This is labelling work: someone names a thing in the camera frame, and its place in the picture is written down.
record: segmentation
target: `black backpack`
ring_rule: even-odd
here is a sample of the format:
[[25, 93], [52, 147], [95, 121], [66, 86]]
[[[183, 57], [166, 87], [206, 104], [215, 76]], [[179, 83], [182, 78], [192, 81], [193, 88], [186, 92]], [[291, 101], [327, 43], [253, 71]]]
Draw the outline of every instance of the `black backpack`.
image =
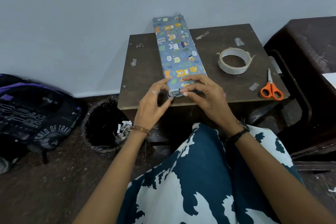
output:
[[27, 148], [40, 152], [60, 145], [83, 116], [83, 105], [51, 87], [0, 74], [0, 166], [8, 170]]

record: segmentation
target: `bracelet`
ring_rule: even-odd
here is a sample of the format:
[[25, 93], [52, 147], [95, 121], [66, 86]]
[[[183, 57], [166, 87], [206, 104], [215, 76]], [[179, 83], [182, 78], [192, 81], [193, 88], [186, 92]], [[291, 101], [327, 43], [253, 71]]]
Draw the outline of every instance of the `bracelet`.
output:
[[250, 128], [249, 128], [245, 123], [240, 122], [240, 124], [244, 127], [244, 130], [241, 131], [241, 132], [239, 132], [239, 133], [237, 133], [237, 134], [235, 134], [235, 135], [232, 136], [232, 137], [229, 137], [229, 138], [225, 141], [226, 143], [233, 143], [233, 144], [235, 144], [235, 143], [238, 141], [238, 139], [239, 139], [243, 134], [250, 132]]
[[130, 129], [137, 129], [137, 130], [140, 130], [141, 132], [147, 133], [148, 135], [151, 134], [149, 130], [147, 130], [145, 128], [142, 128], [142, 127], [139, 127], [139, 126], [132, 126], [132, 127], [130, 127]]

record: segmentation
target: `brown tabletop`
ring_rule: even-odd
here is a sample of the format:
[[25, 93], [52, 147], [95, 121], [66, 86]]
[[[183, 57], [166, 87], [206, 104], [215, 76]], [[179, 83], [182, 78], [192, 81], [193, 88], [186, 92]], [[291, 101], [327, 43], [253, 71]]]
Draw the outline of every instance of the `brown tabletop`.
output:
[[[210, 34], [199, 40], [195, 39], [206, 31], [209, 31]], [[283, 92], [283, 98], [289, 97], [288, 90], [272, 67], [268, 55], [250, 24], [191, 29], [190, 33], [208, 77], [224, 89], [228, 102], [272, 100], [261, 98], [259, 95], [260, 89], [267, 83], [268, 68], [272, 71], [273, 82]], [[237, 47], [236, 37], [240, 37], [244, 45]], [[245, 73], [232, 75], [219, 68], [219, 55], [216, 55], [216, 53], [230, 47], [241, 48], [249, 52], [251, 56], [255, 56]], [[133, 59], [136, 59], [136, 66], [134, 67], [130, 64]], [[121, 110], [137, 108], [139, 101], [149, 87], [163, 78], [155, 33], [130, 35], [118, 108]], [[255, 82], [259, 86], [252, 91], [249, 88]], [[194, 105], [194, 103], [184, 96], [173, 100], [172, 106], [183, 105]]]

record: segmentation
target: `orange-handled scissors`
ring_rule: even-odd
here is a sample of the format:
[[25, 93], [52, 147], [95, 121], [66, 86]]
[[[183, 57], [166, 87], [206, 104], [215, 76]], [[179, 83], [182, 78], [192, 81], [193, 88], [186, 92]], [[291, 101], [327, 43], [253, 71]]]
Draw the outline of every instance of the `orange-handled scissors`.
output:
[[263, 98], [271, 98], [272, 97], [272, 98], [274, 98], [277, 101], [283, 100], [283, 98], [284, 98], [284, 95], [282, 94], [281, 90], [279, 90], [275, 86], [275, 84], [273, 83], [272, 76], [271, 76], [271, 70], [270, 69], [268, 69], [268, 82], [267, 82], [266, 86], [263, 87], [260, 90], [260, 95]]

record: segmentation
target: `orange scissors handle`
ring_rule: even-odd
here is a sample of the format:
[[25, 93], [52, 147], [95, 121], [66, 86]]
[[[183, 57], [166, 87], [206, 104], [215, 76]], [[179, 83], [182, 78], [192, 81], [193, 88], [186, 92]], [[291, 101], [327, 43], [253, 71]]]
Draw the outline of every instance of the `orange scissors handle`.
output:
[[263, 97], [263, 98], [271, 98], [272, 97], [272, 91], [271, 91], [271, 84], [270, 82], [267, 82], [266, 86], [263, 87], [261, 90], [260, 90], [260, 95]]
[[281, 90], [279, 90], [274, 83], [271, 84], [271, 90], [272, 90], [272, 97], [277, 100], [277, 101], [281, 101], [284, 98], [284, 95], [282, 94]]

